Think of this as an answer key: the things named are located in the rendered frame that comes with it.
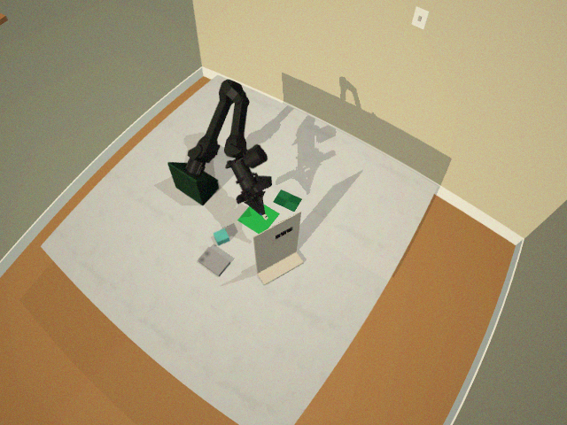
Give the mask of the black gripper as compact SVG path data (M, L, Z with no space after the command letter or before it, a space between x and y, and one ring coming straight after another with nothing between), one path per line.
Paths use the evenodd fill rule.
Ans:
M249 205L258 214L265 214L263 196L266 191L264 189L271 187L269 181L256 182L254 172L246 172L237 177L237 183L240 184L241 194L236 198L237 204L242 202Z

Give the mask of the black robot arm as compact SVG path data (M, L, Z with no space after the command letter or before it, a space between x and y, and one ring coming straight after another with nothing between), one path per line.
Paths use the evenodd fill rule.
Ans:
M224 153L235 159L228 160L225 168L231 168L237 178L249 172L249 168L254 169L268 160L267 154L260 145L256 144L249 150L246 149L244 132L250 101L246 97L241 84L229 79L223 81L219 89L219 98L220 102L214 111L206 134L198 141L196 147L188 150L187 156L190 159L183 171L191 176L202 176L206 163L210 163L217 155L220 148L218 136L233 103L235 104L233 119Z

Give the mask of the small teal block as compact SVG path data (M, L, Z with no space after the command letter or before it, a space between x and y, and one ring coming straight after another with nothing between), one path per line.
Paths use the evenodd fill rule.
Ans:
M214 237L215 237L218 245L226 243L226 242L230 242L229 236L228 236L225 229L222 229L220 231L215 232Z

